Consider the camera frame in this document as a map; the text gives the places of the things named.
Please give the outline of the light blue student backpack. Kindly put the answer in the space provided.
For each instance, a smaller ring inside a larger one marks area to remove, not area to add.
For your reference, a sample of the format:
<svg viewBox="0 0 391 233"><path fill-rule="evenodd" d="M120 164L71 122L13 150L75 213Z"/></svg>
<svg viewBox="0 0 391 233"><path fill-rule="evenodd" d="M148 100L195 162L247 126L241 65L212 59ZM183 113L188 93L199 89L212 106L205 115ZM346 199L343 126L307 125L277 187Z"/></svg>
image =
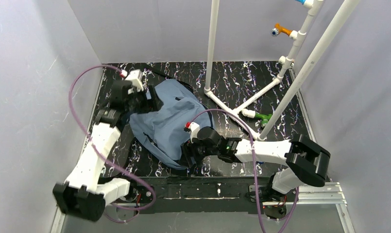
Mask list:
<svg viewBox="0 0 391 233"><path fill-rule="evenodd" d="M184 170L190 167L179 165L181 144L190 139L185 125L198 116L201 127L213 127L211 113L205 113L205 105L198 101L192 87L172 77L154 86L163 106L159 111L148 113L123 112L109 108L109 116L100 110L96 121L111 123L122 131L129 124L133 135L160 162L170 168Z"/></svg>

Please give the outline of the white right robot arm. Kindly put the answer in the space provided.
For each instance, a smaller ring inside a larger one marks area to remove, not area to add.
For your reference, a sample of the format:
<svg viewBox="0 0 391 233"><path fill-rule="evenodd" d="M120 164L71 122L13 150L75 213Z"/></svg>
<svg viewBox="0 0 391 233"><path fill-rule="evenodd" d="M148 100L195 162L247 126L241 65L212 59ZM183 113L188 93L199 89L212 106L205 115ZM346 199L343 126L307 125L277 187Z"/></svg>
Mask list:
<svg viewBox="0 0 391 233"><path fill-rule="evenodd" d="M191 167L204 157L216 155L227 163L264 162L286 166L275 173L268 185L269 194L286 194L303 184L323 187L331 154L308 137L297 134L283 141L250 141L225 138L211 127L186 129L190 139L181 144L182 155L178 163Z"/></svg>

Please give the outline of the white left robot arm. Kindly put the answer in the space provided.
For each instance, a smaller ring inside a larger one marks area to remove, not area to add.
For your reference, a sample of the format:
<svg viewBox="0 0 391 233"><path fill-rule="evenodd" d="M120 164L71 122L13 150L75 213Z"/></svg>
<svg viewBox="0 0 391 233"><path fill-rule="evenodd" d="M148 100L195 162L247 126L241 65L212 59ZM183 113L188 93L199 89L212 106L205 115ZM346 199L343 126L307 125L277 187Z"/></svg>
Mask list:
<svg viewBox="0 0 391 233"><path fill-rule="evenodd" d="M99 109L87 136L88 143L73 171L52 193L62 213L98 221L107 205L127 196L130 182L113 178L99 183L106 159L126 125L128 113L149 113L161 109L163 102L154 86L145 91L136 81L115 81L111 96Z"/></svg>

